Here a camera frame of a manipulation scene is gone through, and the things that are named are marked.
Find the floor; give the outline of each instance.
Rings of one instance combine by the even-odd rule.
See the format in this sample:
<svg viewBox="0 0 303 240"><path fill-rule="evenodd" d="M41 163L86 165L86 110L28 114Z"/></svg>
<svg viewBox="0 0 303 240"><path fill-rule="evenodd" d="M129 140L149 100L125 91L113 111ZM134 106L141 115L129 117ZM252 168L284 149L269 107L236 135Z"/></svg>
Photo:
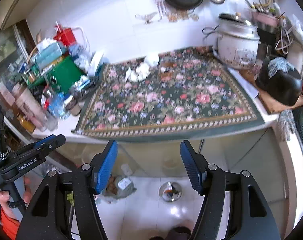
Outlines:
<svg viewBox="0 0 303 240"><path fill-rule="evenodd" d="M115 204L97 204L99 216L109 240L148 240L153 236L166 237L167 232L178 225L193 229L203 196L192 189L190 181L184 178L141 178L131 177L137 191ZM183 189L182 197L175 203L166 203L159 198L158 189L167 181L178 182ZM226 234L229 216L229 192L226 192L224 210L217 239ZM72 232L78 234L74 221Z"/></svg>

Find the floral tablecloth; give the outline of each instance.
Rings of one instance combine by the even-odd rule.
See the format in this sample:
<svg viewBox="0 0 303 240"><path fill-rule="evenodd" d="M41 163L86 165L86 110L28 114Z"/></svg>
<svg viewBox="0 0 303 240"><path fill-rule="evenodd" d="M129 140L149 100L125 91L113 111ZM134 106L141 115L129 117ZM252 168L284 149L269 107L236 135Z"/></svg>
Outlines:
<svg viewBox="0 0 303 240"><path fill-rule="evenodd" d="M102 83L85 104L75 133L122 141L204 138L263 124L252 100L206 47L160 54L174 62L173 76L160 67L146 80L124 82L143 58L108 64Z"/></svg>

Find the wooden cutting board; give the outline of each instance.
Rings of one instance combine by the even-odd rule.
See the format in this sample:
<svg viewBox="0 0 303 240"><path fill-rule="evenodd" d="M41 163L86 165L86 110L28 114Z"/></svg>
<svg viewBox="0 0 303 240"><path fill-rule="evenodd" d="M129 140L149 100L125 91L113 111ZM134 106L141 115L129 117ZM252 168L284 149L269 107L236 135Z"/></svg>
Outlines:
<svg viewBox="0 0 303 240"><path fill-rule="evenodd" d="M240 70L239 73L245 80L247 80L250 84L252 84L255 88L259 90L258 97L269 114L280 113L283 110L295 109L303 105L303 96L300 96L298 98L294 106L283 105L282 103L274 99L271 95L269 95L266 91L260 89L255 83L253 74L251 74L248 70Z"/></svg>

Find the human hand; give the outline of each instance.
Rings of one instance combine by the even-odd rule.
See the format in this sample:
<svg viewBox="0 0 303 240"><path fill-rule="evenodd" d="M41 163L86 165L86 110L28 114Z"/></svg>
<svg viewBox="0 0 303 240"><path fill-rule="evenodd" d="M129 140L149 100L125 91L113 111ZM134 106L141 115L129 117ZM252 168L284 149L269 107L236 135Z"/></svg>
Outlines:
<svg viewBox="0 0 303 240"><path fill-rule="evenodd" d="M25 203L29 204L32 198L31 190L29 187L30 179L24 177L24 183L25 183L25 192L22 199L24 200ZM9 201L9 199L10 199L10 195L8 191L0 191L0 205L3 208L5 214L12 219L17 219L13 213L13 210L7 204L7 201Z"/></svg>

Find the shoe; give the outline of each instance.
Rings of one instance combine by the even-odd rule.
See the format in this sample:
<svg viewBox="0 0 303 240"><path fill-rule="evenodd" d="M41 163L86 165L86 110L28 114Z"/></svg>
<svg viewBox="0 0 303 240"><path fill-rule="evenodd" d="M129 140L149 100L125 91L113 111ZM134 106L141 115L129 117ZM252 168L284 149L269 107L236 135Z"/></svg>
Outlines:
<svg viewBox="0 0 303 240"><path fill-rule="evenodd" d="M161 236L154 236L153 238L149 240L164 240Z"/></svg>
<svg viewBox="0 0 303 240"><path fill-rule="evenodd" d="M173 228L172 230L174 230L177 233L186 233L189 237L191 236L191 230L186 227L176 227Z"/></svg>

